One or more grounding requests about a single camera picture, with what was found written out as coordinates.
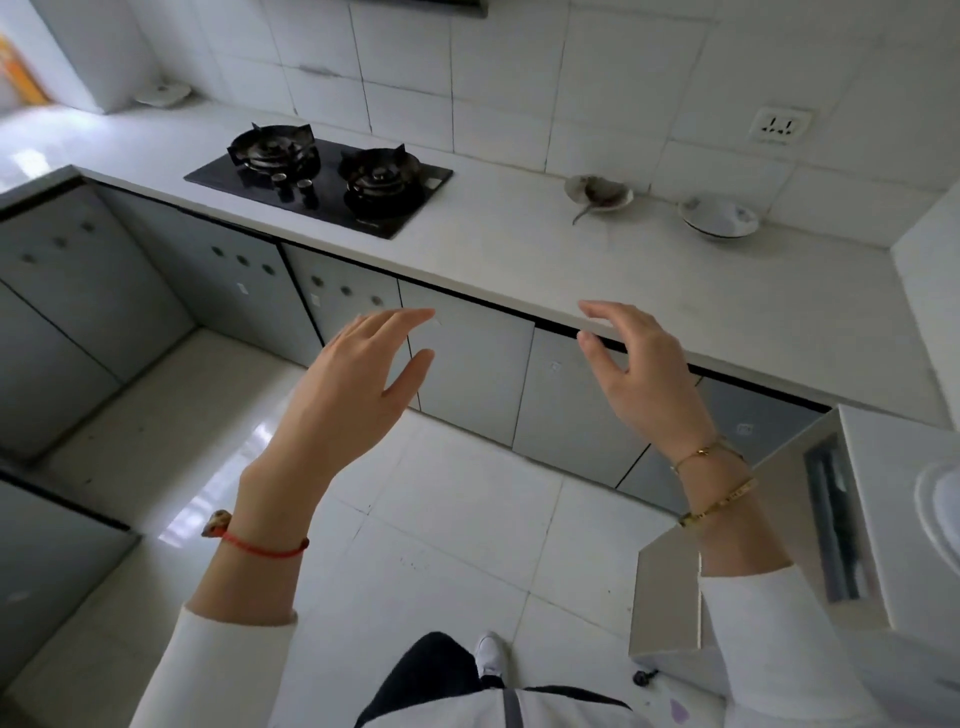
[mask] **electrical outlet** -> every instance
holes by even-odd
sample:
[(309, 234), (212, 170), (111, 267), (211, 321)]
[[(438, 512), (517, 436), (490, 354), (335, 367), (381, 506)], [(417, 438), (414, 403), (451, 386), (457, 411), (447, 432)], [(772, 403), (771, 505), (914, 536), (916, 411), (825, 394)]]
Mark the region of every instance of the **electrical outlet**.
[(764, 144), (796, 144), (810, 128), (813, 111), (763, 107), (756, 113), (747, 138)]

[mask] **shoe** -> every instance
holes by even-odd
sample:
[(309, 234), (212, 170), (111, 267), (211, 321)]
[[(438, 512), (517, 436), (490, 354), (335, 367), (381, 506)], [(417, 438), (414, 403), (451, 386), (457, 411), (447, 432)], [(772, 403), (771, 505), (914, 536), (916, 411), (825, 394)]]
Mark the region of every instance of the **shoe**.
[(494, 675), (506, 682), (507, 653), (503, 641), (494, 632), (480, 635), (477, 646), (473, 648), (473, 659), (477, 664), (477, 675)]

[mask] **black glass cooktop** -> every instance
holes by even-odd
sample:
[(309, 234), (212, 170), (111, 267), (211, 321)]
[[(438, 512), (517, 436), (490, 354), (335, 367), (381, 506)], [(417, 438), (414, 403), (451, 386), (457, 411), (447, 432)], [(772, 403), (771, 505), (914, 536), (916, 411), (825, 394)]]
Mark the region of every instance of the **black glass cooktop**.
[(254, 127), (234, 140), (228, 154), (185, 179), (390, 239), (452, 175), (421, 163), (402, 145), (356, 149), (314, 139), (307, 125)]

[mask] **white shirt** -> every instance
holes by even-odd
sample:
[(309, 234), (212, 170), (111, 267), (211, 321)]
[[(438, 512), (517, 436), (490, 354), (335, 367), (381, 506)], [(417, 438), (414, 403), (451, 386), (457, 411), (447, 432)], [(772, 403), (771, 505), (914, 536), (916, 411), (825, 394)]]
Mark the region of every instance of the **white shirt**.
[[(700, 585), (731, 686), (727, 728), (887, 725), (797, 567), (757, 576), (702, 577)], [(295, 631), (295, 623), (249, 627), (182, 610), (131, 728), (266, 728)], [(617, 706), (511, 693), (523, 728), (648, 725)], [(504, 695), (489, 690), (437, 700), (368, 725), (514, 728), (505, 716)], [(318, 728), (322, 722), (318, 716)]]

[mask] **gray cabinet door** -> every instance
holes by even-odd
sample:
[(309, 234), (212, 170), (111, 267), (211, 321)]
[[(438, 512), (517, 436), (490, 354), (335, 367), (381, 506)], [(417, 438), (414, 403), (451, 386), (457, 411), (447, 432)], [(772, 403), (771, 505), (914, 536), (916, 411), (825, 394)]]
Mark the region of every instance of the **gray cabinet door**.
[(0, 449), (43, 452), (120, 382), (0, 283)]
[(0, 478), (0, 691), (135, 542)]
[[(717, 429), (751, 465), (757, 465), (820, 417), (820, 413), (798, 404), (706, 376), (698, 390)], [(653, 448), (637, 461), (619, 490), (672, 513), (688, 510), (680, 479), (666, 458)]]
[[(611, 355), (626, 368), (625, 353)], [(514, 451), (613, 488), (646, 446), (613, 414), (577, 340), (538, 328)]]
[(320, 353), (276, 245), (126, 192), (101, 194), (202, 326), (303, 366)]
[[(359, 314), (400, 308), (400, 291), (393, 276), (295, 245), (284, 243), (283, 250), (324, 341), (330, 341)], [(410, 346), (405, 344), (394, 357), (388, 385), (408, 361)]]
[(437, 353), (420, 388), (420, 409), (503, 445), (514, 441), (534, 323), (406, 280), (407, 308), (435, 308), (410, 332), (410, 348)]
[(124, 381), (193, 320), (88, 186), (0, 227), (0, 279)]

